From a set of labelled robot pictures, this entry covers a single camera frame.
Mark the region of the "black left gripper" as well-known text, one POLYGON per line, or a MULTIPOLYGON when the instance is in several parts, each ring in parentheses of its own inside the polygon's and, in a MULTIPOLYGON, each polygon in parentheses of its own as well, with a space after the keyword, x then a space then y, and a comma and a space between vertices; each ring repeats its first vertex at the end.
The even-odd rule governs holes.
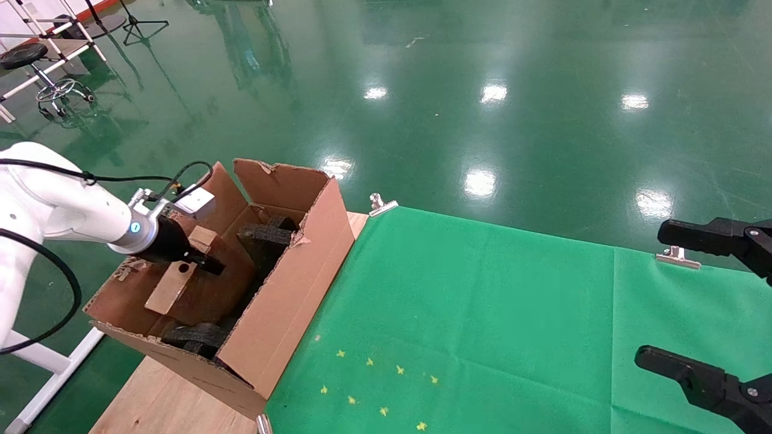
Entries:
POLYGON ((212 275, 221 275, 226 268, 214 256, 191 252, 192 247, 182 226, 165 215, 157 219, 157 233, 149 247, 136 253, 136 257, 152 263, 196 264, 198 269, 212 275))

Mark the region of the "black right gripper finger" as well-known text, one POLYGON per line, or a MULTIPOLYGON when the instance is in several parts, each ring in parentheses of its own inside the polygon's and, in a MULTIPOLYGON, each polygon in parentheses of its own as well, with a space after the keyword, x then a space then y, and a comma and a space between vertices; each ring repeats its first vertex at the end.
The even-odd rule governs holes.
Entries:
POLYGON ((661 244, 736 257, 747 269, 771 284, 771 220, 743 222, 716 218, 706 224, 669 219, 658 231, 661 244))
POLYGON ((679 383, 689 404, 728 418, 742 432, 771 432, 770 373, 742 382, 722 368, 650 345, 637 349, 634 362, 679 383))

